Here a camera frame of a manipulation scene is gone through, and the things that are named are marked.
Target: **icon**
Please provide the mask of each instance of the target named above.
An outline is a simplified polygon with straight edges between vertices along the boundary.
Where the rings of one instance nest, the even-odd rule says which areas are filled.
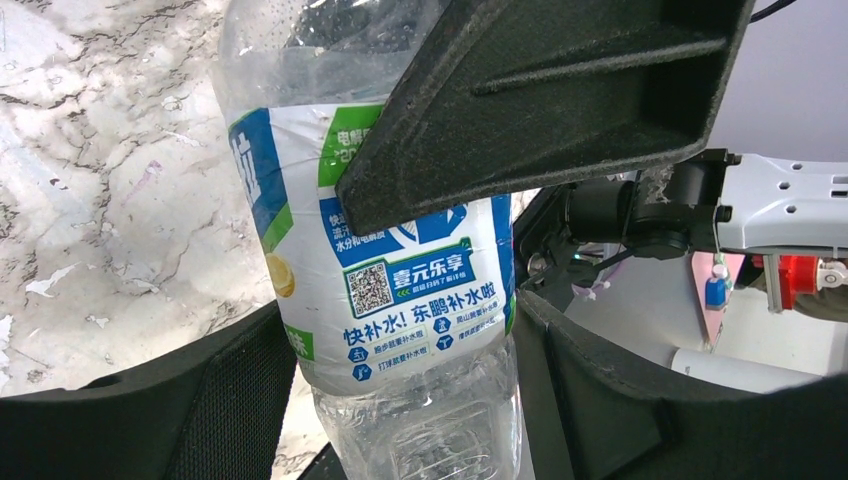
[[[450,335],[439,337],[439,341],[436,342],[436,348],[439,350],[447,350],[451,345],[453,345],[453,337]]]
[[[368,350],[362,347],[351,348],[350,353],[347,354],[347,358],[353,363],[364,362],[368,359]]]
[[[450,330],[450,320],[445,317],[439,317],[433,322],[433,330],[436,333],[442,334]]]
[[[364,382],[365,380],[371,378],[371,373],[371,367],[365,365],[364,363],[362,365],[357,365],[353,367],[353,378],[359,380],[360,382]]]

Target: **cable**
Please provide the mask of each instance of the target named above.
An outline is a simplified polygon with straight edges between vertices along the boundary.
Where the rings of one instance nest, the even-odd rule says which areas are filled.
[[[795,1],[796,0],[776,0],[768,7],[765,7],[759,12],[756,12],[755,14],[751,15],[751,21],[749,23],[756,23],[760,20],[768,18],[774,15],[775,13],[783,10],[784,8],[788,7],[789,5],[792,5],[793,3],[795,3]]]

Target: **plastic water bottle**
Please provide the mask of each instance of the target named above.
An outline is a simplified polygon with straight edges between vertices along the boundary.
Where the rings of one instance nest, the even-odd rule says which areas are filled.
[[[354,237],[333,186],[448,0],[233,0],[213,82],[286,332],[351,480],[514,479],[508,196]]]

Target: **lemon graphic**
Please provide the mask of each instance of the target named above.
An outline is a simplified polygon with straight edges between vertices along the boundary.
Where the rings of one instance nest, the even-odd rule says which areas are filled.
[[[268,272],[271,275],[271,283],[274,291],[281,297],[290,297],[294,293],[294,273],[288,262],[276,253],[265,255],[265,263],[268,264]]]

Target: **white cylinder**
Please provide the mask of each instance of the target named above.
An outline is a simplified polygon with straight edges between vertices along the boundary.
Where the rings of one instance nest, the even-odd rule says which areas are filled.
[[[671,369],[706,382],[753,393],[770,393],[822,378],[811,373],[685,348],[674,354]]]

